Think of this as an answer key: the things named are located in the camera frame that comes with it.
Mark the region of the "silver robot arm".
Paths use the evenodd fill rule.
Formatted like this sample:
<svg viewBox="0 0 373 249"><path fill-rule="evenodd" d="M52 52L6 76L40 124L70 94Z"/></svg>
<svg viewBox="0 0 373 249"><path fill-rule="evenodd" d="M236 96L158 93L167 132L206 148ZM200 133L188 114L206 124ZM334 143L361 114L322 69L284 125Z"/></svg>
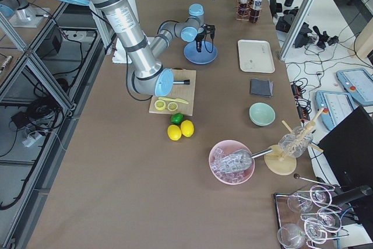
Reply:
<svg viewBox="0 0 373 249"><path fill-rule="evenodd" d="M189 16L185 22L162 24L150 43L128 0L59 1L81 6L93 4L105 14L132 62L126 73L126 86L129 91L139 94L157 97L168 95L174 85L174 74L171 69L163 67L159 55L174 38L199 43L210 27L205 23L203 6L195 3L189 7Z"/></svg>

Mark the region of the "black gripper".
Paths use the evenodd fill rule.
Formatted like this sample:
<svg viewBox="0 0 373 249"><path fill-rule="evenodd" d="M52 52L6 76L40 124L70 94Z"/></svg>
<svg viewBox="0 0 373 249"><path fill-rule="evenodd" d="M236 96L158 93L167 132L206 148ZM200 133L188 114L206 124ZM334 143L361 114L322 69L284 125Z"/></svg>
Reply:
<svg viewBox="0 0 373 249"><path fill-rule="evenodd" d="M202 52L202 40L206 40L207 35L210 36L212 41L214 40L215 30L215 25L213 24L204 24L202 26L202 31L195 38L197 52Z"/></svg>

